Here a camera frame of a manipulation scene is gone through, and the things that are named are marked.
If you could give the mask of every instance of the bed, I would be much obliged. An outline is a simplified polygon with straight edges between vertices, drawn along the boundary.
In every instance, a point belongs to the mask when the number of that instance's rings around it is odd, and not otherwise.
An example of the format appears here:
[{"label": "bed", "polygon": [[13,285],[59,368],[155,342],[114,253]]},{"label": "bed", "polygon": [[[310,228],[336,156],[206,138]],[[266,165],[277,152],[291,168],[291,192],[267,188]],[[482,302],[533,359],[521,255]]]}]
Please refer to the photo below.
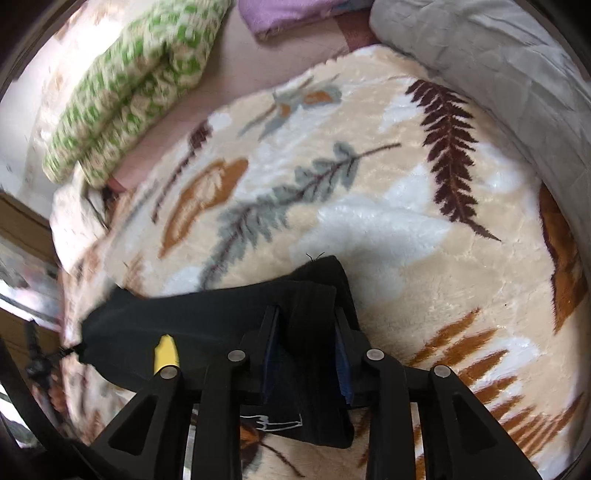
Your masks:
[{"label": "bed", "polygon": [[[458,18],[472,20],[461,35]],[[511,35],[490,42],[507,18]],[[432,70],[368,47],[369,25]],[[528,45],[521,56],[506,53],[512,41]],[[247,68],[277,57],[289,62],[274,76]],[[586,177],[552,159],[584,163],[589,97],[560,45],[509,0],[377,0],[371,17],[262,44],[232,9],[207,68],[109,180],[126,191],[108,233],[64,276],[64,344],[80,340],[113,284],[170,296],[335,254],[373,345],[408,365],[450,365],[544,479],[568,467],[590,436],[587,250],[577,247],[588,233],[582,210],[567,220],[558,204],[586,197]],[[529,96],[515,72],[531,80]],[[500,100],[509,94],[514,102]],[[91,443],[133,393],[75,356],[62,369],[71,418]],[[243,427],[245,477],[364,478],[368,419],[352,418],[348,450]]]}]

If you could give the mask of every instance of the fleece blanket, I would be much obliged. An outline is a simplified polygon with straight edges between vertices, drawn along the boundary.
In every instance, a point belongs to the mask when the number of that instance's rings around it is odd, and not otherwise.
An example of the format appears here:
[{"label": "fleece blanket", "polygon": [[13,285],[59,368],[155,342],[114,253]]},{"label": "fleece blanket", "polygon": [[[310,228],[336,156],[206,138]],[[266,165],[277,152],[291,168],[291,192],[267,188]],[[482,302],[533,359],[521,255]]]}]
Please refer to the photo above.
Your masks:
[{"label": "fleece blanket", "polygon": [[266,39],[288,28],[372,6],[374,0],[239,0],[250,31]]},{"label": "fleece blanket", "polygon": [[201,78],[230,0],[165,0],[131,22],[72,94],[43,170],[67,179],[80,162],[105,184],[121,157]]},{"label": "fleece blanket", "polygon": [[[552,195],[496,123],[413,60],[367,47],[217,110],[119,202],[67,276],[64,342],[112,283],[169,296],[251,284],[335,255],[376,348],[451,366],[543,478],[588,438],[587,284]],[[75,357],[91,442],[128,398]],[[349,450],[241,430],[245,478],[362,479]],[[418,477],[423,447],[415,418]]]}]

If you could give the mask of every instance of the black plastic bracket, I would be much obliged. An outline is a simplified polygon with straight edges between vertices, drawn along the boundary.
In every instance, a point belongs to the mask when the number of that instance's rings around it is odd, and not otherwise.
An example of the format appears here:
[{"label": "black plastic bracket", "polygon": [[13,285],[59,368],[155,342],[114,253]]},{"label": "black plastic bracket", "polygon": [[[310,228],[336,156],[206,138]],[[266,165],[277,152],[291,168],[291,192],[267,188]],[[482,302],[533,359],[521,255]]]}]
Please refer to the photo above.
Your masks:
[{"label": "black plastic bracket", "polygon": [[160,369],[92,444],[132,480],[180,480],[192,403],[177,367]]},{"label": "black plastic bracket", "polygon": [[371,404],[365,478],[414,480],[413,418],[404,367],[388,355],[380,360],[371,360],[365,355],[364,361],[379,375],[377,397]]},{"label": "black plastic bracket", "polygon": [[97,478],[92,467],[80,456],[74,443],[65,439],[41,410],[14,364],[2,338],[0,338],[0,382],[11,398],[18,414],[43,445],[48,456],[55,460],[57,468],[65,475],[74,476],[77,474],[84,478]]},{"label": "black plastic bracket", "polygon": [[427,479],[539,480],[537,470],[471,390],[446,367],[428,372],[418,402]]},{"label": "black plastic bracket", "polygon": [[240,404],[265,400],[279,308],[267,307],[259,331],[212,363],[205,375],[193,447],[191,480],[241,480]]}]

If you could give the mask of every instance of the black fabric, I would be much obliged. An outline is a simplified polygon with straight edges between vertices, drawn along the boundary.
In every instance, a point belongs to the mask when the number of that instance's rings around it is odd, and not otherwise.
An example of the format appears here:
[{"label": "black fabric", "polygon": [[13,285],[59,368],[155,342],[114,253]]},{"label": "black fabric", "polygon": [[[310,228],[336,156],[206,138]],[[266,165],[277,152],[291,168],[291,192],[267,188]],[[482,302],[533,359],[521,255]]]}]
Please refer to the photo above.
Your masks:
[{"label": "black fabric", "polygon": [[80,361],[111,383],[138,391],[154,374],[154,348],[174,338],[180,368],[206,367],[258,330],[267,306],[280,307],[275,381],[266,405],[244,407],[243,421],[298,440],[350,446],[353,427],[335,367],[335,307],[359,329],[346,274],[335,257],[246,287],[141,299],[117,288],[82,323]]}]

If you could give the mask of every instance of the green and white knit blanket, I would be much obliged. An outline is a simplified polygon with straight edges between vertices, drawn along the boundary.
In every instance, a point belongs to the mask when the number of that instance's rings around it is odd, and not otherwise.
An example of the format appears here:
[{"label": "green and white knit blanket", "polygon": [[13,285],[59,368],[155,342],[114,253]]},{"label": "green and white knit blanket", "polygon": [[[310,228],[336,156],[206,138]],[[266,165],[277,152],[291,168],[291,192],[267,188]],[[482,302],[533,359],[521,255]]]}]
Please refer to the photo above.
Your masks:
[{"label": "green and white knit blanket", "polygon": [[43,171],[56,183],[77,161],[105,184],[119,160],[197,85],[231,0],[173,0],[131,22],[96,58],[72,94]]}]

